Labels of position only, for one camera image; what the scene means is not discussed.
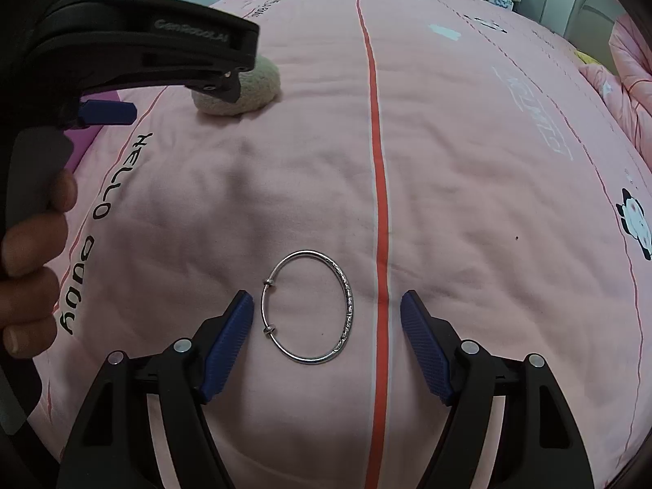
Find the beige plush ball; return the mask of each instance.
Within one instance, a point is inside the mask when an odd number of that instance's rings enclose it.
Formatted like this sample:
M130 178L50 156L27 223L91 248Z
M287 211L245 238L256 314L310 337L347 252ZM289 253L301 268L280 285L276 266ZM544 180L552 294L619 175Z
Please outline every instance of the beige plush ball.
M276 64L260 55L252 71L240 73L240 98L226 103L216 97L192 91L192 100L200 112L213 116L236 116L258 110L268 104L281 90L281 77Z

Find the pink bedsheet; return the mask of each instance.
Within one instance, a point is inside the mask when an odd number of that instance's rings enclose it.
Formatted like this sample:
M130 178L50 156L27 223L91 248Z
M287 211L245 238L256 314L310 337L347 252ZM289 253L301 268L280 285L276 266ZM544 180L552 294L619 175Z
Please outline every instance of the pink bedsheet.
M312 248L351 281L350 340L302 366L256 315L205 408L236 487L416 487L447 409L401 329L409 289L493 354L546 357L604 487L652 420L652 262L626 231L631 210L652 209L652 173L573 47L480 0L216 7L260 23L282 95L217 119L182 87L121 93L139 120L102 129L86 153L68 247L51 264L60 330L37 359L31 417L49 449L61 451L110 351L161 351ZM70 273L81 262L83 283ZM270 316L293 351L330 349L337 281L317 262L289 265ZM178 487L154 402L151 414L166 487ZM498 429L497 416L475 488Z
M652 168L652 50L629 16L615 23L609 45L619 77L600 64L579 70Z

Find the finger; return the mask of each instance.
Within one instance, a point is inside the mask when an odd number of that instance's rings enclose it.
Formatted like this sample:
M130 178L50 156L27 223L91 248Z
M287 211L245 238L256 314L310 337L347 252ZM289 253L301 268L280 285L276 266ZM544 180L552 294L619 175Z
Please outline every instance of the finger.
M61 213L70 211L77 202L77 181L68 170L57 175L50 190L52 208Z
M57 321L49 314L36 322L5 327L2 342L12 357L31 359L48 349L56 336Z
M65 248L68 223L61 213L47 212L10 228L2 240L2 265L11 278L42 267Z
M22 278L0 282L0 328L51 315L58 296L59 280L45 267Z

